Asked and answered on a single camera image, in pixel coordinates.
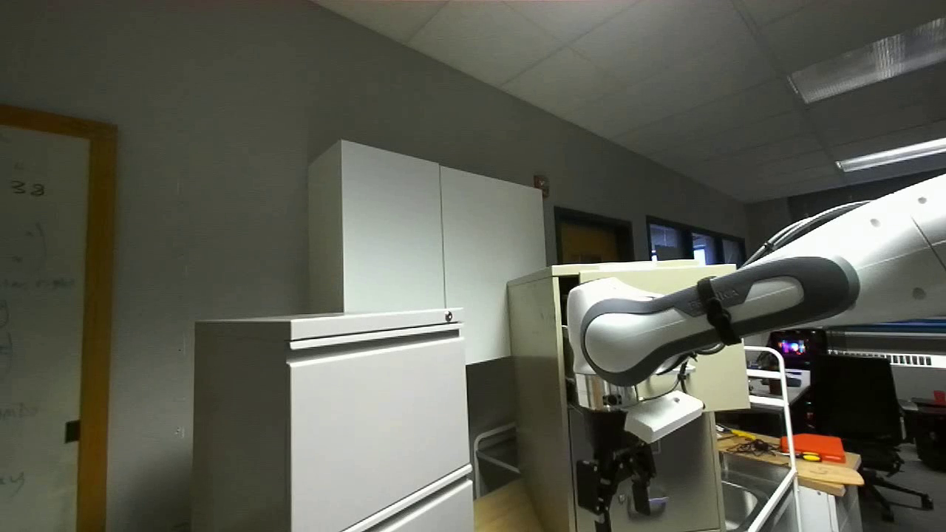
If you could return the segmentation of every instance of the robotic arm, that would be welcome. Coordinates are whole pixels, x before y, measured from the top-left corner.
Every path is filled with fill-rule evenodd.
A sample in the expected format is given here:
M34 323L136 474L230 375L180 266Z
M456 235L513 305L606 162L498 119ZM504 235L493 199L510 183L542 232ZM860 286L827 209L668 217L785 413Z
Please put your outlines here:
M631 388L681 356L786 325L946 310L946 174L870 201L722 279L649 297L615 279L567 297L573 371Z

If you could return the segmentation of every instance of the gray wall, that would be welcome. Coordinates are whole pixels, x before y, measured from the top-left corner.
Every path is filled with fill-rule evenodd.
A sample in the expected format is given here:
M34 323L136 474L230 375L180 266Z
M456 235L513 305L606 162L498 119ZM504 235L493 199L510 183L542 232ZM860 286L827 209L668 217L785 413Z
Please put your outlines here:
M554 181L554 204L745 235L745 209L304 0L0 3L0 102L121 134L111 530L186 530L192 323L304 310L335 140Z

